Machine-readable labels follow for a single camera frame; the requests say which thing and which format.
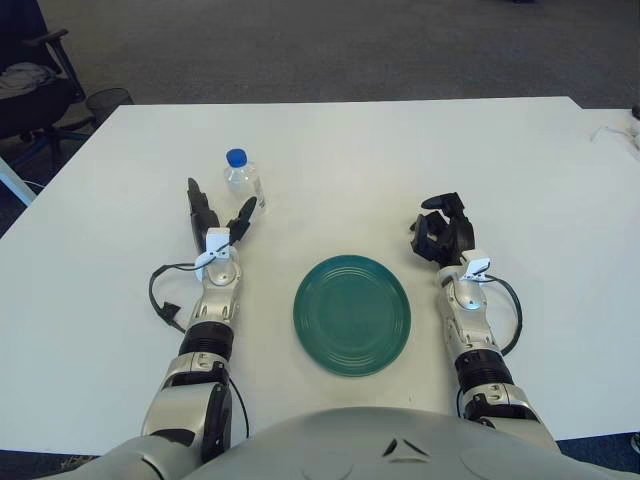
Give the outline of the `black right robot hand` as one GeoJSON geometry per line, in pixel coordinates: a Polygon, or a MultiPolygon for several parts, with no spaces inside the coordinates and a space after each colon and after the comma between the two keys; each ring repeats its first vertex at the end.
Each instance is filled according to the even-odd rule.
{"type": "Polygon", "coordinates": [[[475,248],[475,237],[458,193],[431,197],[421,208],[429,213],[419,214],[410,226],[412,251],[440,268],[460,265],[462,253],[475,248]]]}

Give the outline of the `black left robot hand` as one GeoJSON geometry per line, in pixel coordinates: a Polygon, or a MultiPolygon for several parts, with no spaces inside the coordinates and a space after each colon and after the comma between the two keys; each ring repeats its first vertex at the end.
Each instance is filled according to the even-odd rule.
{"type": "MultiPolygon", "coordinates": [[[[221,226],[217,213],[209,207],[208,198],[200,190],[198,183],[188,179],[187,197],[190,206],[190,221],[196,249],[204,253],[206,249],[206,234],[211,228],[221,226]]],[[[230,229],[229,244],[233,246],[239,242],[250,227],[250,220],[257,205],[257,197],[250,197],[241,207],[238,215],[231,219],[226,227],[230,229]]]]}

